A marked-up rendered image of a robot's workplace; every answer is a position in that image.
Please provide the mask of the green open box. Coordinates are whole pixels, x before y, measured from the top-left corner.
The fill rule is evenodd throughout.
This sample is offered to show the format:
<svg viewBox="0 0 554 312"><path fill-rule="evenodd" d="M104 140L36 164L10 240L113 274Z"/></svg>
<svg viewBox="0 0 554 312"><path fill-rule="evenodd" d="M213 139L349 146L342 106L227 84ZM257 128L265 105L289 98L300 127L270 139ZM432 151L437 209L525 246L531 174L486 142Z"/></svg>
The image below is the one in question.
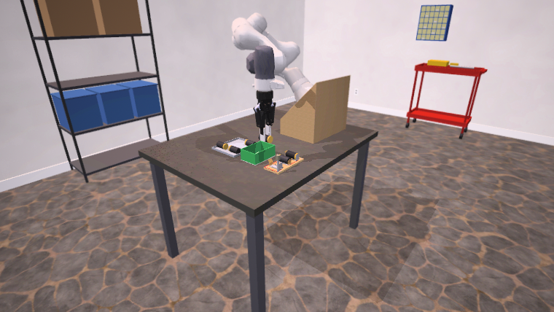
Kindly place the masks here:
<svg viewBox="0 0 554 312"><path fill-rule="evenodd" d="M258 165L276 156L276 145L259 141L241 149L241 160L252 165Z"/></svg>

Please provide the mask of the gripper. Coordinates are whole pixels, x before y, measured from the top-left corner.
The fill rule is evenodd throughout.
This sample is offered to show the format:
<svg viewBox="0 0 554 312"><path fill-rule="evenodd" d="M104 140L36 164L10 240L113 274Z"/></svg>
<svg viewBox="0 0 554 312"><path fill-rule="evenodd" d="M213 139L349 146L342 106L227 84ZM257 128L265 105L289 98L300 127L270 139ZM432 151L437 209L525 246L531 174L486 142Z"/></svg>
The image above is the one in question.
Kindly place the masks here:
<svg viewBox="0 0 554 312"><path fill-rule="evenodd" d="M274 114L276 103L272 101L273 91L261 92L257 90L257 106L253 108L255 112L256 124L260 128L260 141L265 141L266 135L271 136L271 126L274 123ZM265 125L266 122L266 125Z"/></svg>

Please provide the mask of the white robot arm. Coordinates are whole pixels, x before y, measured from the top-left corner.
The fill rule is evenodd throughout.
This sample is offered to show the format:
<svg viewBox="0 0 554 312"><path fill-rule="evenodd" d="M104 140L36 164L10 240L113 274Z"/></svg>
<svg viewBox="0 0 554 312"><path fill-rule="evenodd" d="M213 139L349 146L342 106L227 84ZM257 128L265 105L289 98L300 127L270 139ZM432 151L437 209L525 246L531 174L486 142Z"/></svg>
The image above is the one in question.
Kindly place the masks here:
<svg viewBox="0 0 554 312"><path fill-rule="evenodd" d="M280 76L289 84L298 102L313 87L300 69L287 68L300 54L300 48L294 42L274 39L266 28L266 19L259 13L247 20L237 18L232 25L232 41L240 50L255 50L246 59L247 70L255 74L252 87L261 92L284 89L285 84L275 79L275 76Z"/></svg>

